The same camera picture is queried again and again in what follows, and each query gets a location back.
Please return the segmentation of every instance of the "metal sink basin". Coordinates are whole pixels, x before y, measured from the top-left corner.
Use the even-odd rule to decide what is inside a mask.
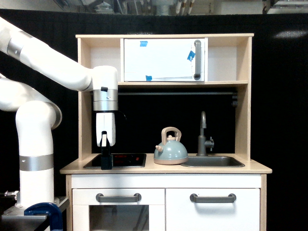
[[[181,164],[185,167],[244,167],[245,165],[230,156],[189,156]]]

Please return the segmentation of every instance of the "kettle lid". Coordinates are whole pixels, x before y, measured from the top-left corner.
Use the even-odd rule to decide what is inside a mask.
[[[175,141],[177,138],[176,137],[173,137],[171,135],[168,135],[167,137],[167,141]]]

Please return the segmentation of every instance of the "light blue kettle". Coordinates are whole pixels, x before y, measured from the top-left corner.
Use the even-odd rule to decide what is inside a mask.
[[[175,137],[169,135],[168,131],[174,131]],[[187,150],[180,143],[182,133],[175,127],[167,127],[162,130],[162,142],[156,146],[154,152],[154,163],[160,165],[177,165],[188,161]]]

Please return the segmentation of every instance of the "hanging rod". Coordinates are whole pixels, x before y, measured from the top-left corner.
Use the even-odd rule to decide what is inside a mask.
[[[119,92],[118,95],[237,95],[237,92]]]

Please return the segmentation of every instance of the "ceiling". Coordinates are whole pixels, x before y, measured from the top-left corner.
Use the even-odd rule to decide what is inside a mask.
[[[308,0],[1,0],[0,8],[132,15],[308,13]]]

